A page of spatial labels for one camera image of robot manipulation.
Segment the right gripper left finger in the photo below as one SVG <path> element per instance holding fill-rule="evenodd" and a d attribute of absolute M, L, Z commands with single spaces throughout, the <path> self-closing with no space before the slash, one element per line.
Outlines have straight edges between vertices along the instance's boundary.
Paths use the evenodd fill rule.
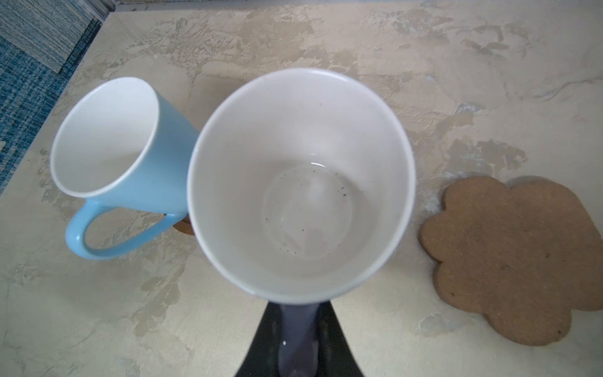
<path fill-rule="evenodd" d="M 268 303 L 254 339 L 235 377 L 279 377 L 282 313 L 280 306 Z"/>

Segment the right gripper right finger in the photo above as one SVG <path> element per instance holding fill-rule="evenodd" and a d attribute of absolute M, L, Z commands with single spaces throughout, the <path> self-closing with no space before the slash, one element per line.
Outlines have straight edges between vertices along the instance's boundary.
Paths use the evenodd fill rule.
<path fill-rule="evenodd" d="M 321 303 L 317 311 L 317 376 L 363 377 L 346 341 L 342 327 L 330 302 Z"/>

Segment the brown round wooden coaster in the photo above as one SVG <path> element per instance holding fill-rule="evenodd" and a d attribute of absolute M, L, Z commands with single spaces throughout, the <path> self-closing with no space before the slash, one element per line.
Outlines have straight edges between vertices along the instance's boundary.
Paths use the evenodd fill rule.
<path fill-rule="evenodd" d="M 190 217 L 188 215 L 186 215 L 181 221 L 175 223 L 173 228 L 186 235 L 195 235 Z"/>

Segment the purple mug white inside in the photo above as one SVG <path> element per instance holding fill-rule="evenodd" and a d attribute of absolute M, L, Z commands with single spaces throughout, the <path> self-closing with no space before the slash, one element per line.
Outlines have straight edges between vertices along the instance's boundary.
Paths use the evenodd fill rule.
<path fill-rule="evenodd" d="M 380 96 L 337 72 L 292 68 L 217 107 L 194 148 L 187 193 L 213 266 L 276 305 L 279 374 L 314 376 L 318 308 L 392 256 L 411 218 L 416 167 Z"/>

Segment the cork flower shaped coaster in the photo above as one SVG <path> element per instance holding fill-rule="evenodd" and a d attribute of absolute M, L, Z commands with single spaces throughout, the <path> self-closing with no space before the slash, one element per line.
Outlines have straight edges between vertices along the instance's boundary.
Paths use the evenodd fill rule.
<path fill-rule="evenodd" d="M 572 313 L 602 308 L 602 238 L 578 196 L 556 182 L 490 177 L 449 185 L 419 230 L 436 260 L 433 286 L 526 346 L 564 338 Z"/>

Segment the light blue mug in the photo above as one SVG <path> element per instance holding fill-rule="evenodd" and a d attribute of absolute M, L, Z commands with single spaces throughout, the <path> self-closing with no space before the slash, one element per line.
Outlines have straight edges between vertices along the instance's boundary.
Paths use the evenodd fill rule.
<path fill-rule="evenodd" d="M 53 141 L 56 186 L 86 202 L 65 233 L 76 255 L 106 260 L 158 237 L 188 214 L 187 174 L 199 131 L 146 81 L 101 84 L 66 116 Z M 91 248 L 86 231 L 118 207 L 163 215 L 154 226 L 110 248 Z"/>

